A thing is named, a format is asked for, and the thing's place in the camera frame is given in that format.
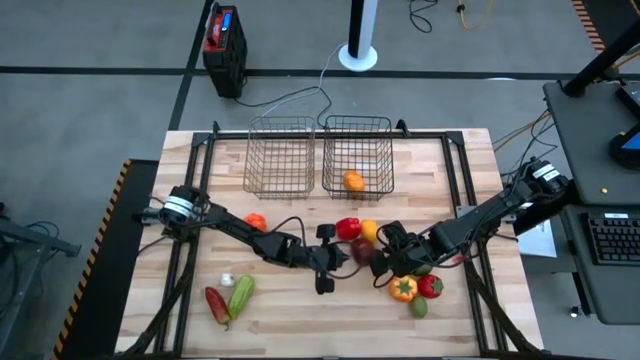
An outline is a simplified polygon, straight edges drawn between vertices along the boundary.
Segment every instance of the white cable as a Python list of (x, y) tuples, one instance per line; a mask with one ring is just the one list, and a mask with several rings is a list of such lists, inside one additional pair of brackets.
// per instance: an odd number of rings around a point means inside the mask
[(333, 52), (331, 53), (331, 55), (329, 55), (329, 58), (327, 58), (327, 63), (324, 65), (324, 69), (322, 69), (322, 72), (320, 73), (320, 82), (318, 83), (318, 86), (316, 87), (316, 89), (315, 89), (315, 90), (313, 90), (312, 92), (310, 92), (310, 93), (308, 93), (308, 94), (298, 95), (298, 96), (294, 96), (294, 97), (289, 98), (289, 99), (284, 99), (284, 100), (282, 100), (281, 102), (279, 102), (279, 103), (277, 103), (276, 105), (274, 105), (271, 109), (269, 109), (269, 110), (265, 111), (265, 113), (264, 113), (264, 114), (262, 114), (260, 117), (265, 117), (265, 116), (267, 116), (267, 114), (268, 114), (268, 113), (272, 112), (272, 111), (273, 111), (273, 110), (275, 110), (278, 106), (280, 106), (280, 105), (282, 105), (282, 104), (284, 104), (284, 103), (287, 103), (287, 102), (289, 102), (289, 101), (293, 101), (293, 100), (297, 100), (297, 99), (302, 99), (303, 97), (307, 97), (307, 96), (311, 96), (311, 95), (317, 94), (317, 93), (320, 91), (320, 89), (322, 88), (322, 78), (324, 77), (324, 73), (325, 73), (325, 71), (327, 71), (327, 68), (329, 67), (329, 62), (331, 62), (331, 59), (333, 58), (333, 55), (335, 55), (335, 54), (336, 54), (336, 52), (337, 52), (338, 50), (340, 50), (340, 48), (341, 48), (342, 46), (346, 45), (346, 44), (347, 44), (347, 43), (342, 43), (342, 44), (338, 45), (338, 47), (336, 47), (336, 49), (335, 49), (335, 50), (333, 50)]

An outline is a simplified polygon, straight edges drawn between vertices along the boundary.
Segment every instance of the keyboard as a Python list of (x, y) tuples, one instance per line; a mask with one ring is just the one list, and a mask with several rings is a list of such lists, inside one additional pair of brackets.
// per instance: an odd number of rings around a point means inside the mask
[(612, 219), (583, 214), (585, 235), (596, 265), (640, 266), (640, 217)]

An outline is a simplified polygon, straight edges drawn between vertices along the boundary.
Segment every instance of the black desk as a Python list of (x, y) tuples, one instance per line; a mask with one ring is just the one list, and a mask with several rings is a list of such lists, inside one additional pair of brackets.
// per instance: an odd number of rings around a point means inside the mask
[(577, 204), (565, 206), (560, 219), (583, 308), (595, 310), (605, 324), (640, 324), (640, 267), (594, 265), (579, 219), (587, 211), (640, 213), (640, 173), (619, 166), (607, 152), (616, 134), (637, 124), (615, 96), (619, 87), (592, 84), (580, 98), (566, 96), (558, 83), (543, 88), (577, 190)]

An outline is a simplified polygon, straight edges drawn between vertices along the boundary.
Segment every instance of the garlic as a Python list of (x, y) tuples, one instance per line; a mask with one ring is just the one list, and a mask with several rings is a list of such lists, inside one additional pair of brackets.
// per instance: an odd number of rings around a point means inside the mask
[(220, 277), (220, 285), (222, 285), (224, 287), (232, 287), (235, 283), (236, 283), (236, 281), (234, 280), (232, 274), (224, 273)]

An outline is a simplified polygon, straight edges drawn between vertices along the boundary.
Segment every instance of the white paper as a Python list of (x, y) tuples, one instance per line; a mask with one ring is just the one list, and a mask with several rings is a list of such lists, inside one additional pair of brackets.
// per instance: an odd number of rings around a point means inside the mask
[(556, 245), (549, 220), (538, 224), (518, 236), (518, 247), (523, 255), (556, 257)]

